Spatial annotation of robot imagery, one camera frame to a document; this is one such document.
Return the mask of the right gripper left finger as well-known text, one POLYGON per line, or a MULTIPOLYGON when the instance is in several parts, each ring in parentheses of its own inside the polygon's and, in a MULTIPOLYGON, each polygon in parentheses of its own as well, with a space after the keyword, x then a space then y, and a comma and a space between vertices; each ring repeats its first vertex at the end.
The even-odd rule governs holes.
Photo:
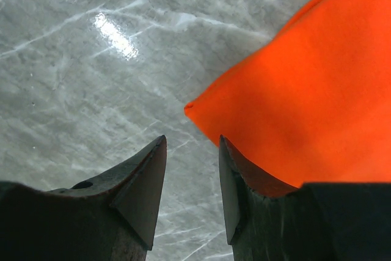
POLYGON ((166 170, 159 136, 131 158, 71 188, 1 182, 2 260, 145 260, 166 170))

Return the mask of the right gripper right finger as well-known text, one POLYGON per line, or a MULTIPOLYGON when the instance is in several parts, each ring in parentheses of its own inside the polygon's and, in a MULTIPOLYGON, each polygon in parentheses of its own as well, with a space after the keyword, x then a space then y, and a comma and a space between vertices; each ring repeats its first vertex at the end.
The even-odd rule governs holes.
POLYGON ((388 183, 295 188, 219 142, 227 242, 235 260, 389 260, 388 183))

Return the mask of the orange t-shirt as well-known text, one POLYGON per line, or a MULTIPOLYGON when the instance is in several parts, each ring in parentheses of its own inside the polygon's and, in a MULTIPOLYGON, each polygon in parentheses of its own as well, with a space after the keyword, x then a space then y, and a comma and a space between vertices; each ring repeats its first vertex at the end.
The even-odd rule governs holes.
POLYGON ((311 0, 185 114, 278 179, 390 180, 390 0, 311 0))

